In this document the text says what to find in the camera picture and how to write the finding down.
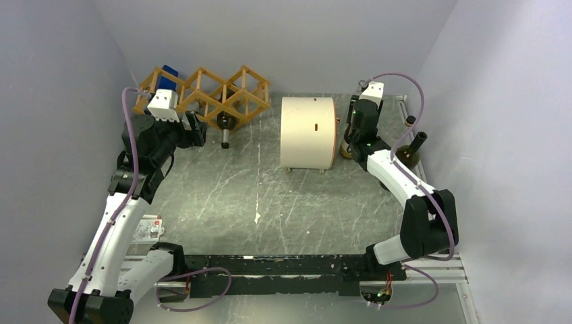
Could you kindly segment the dark bottle gold foil neck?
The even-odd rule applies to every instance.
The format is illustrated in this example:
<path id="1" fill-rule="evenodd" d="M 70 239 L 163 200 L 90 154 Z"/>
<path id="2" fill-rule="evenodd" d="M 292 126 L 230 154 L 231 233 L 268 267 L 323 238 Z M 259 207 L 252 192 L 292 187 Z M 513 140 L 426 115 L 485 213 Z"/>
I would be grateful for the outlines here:
<path id="1" fill-rule="evenodd" d="M 339 152 L 341 156 L 345 159 L 353 159 L 352 152 L 350 148 L 350 142 L 352 137 L 353 128 L 350 124 L 347 124 L 345 132 L 343 134 L 343 139 L 340 143 Z"/>

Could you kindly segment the dark green labelled wine bottle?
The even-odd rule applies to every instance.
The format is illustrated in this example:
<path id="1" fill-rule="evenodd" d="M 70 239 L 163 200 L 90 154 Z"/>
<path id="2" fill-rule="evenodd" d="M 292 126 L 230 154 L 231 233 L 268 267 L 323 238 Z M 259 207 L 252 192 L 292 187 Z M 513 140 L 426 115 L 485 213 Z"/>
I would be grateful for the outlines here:
<path id="1" fill-rule="evenodd" d="M 413 168 L 420 162 L 420 154 L 418 151 L 427 138 L 427 133 L 418 132 L 410 144 L 400 146 L 395 151 L 396 158 L 398 158 L 398 160 L 404 166 L 412 171 Z"/>

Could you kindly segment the dark green bottle silver cap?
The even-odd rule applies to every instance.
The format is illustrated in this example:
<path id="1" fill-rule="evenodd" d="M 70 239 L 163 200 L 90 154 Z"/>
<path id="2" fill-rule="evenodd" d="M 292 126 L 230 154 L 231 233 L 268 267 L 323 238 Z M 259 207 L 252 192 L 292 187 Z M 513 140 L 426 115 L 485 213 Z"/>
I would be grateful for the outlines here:
<path id="1" fill-rule="evenodd" d="M 237 118 L 226 111 L 221 111 L 217 115 L 217 126 L 221 129 L 222 141 L 221 148 L 228 149 L 230 147 L 229 139 L 231 131 L 237 125 Z"/>

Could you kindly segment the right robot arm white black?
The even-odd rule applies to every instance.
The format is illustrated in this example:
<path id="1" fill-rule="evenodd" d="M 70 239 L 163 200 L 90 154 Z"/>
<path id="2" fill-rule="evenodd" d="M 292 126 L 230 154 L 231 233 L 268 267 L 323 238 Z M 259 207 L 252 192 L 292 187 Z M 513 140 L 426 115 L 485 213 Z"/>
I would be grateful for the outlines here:
<path id="1" fill-rule="evenodd" d="M 389 272 L 391 263 L 422 257 L 432 259 L 442 250 L 454 252 L 459 242 L 453 194 L 423 182 L 378 136 L 381 105 L 354 95 L 346 136 L 353 160 L 383 184 L 403 207 L 399 233 L 367 249 L 372 256 L 364 261 L 364 271 L 371 279 L 381 279 Z"/>

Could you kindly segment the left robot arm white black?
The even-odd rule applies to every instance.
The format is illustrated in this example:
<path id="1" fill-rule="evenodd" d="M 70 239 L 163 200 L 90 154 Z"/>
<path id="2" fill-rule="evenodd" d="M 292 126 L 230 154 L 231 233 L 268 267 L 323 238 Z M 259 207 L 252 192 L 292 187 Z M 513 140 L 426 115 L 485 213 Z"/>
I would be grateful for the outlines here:
<path id="1" fill-rule="evenodd" d="M 64 289 L 53 289 L 47 304 L 63 323 L 129 323 L 136 303 L 160 279 L 181 279 L 187 269 L 182 246 L 155 243 L 141 263 L 122 272 L 140 220 L 165 179 L 163 165 L 175 149 L 203 146 L 207 125 L 192 112 L 182 121 L 131 116 L 121 139 L 105 212 L 78 270 Z"/>

